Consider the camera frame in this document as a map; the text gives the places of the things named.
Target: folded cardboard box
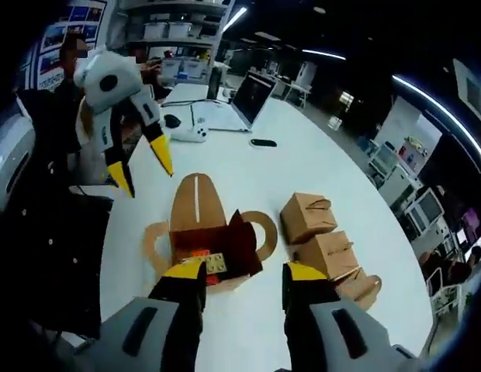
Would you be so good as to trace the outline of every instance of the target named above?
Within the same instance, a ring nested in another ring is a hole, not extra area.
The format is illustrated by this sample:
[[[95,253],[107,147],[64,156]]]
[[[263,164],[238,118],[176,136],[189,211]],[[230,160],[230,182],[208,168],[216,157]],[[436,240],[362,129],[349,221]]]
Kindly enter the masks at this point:
[[[362,268],[335,282],[335,290],[341,296],[351,299],[367,311],[377,300],[382,280],[376,275],[367,275]]]
[[[337,222],[330,207],[330,200],[322,195],[294,193],[280,212],[287,243],[305,243],[316,234],[333,231]]]
[[[344,231],[316,235],[298,246],[296,253],[300,263],[324,273],[329,281],[338,281],[359,269]]]
[[[259,250],[252,222],[265,230],[265,243]],[[178,186],[171,209],[170,263],[154,250],[156,238],[167,231],[168,224],[159,222],[144,233],[144,255],[154,268],[156,281],[172,265],[203,260],[208,292],[235,289],[262,271],[261,262],[273,253],[278,239],[275,224],[262,212],[237,210],[227,225],[220,198],[205,174],[190,174]]]

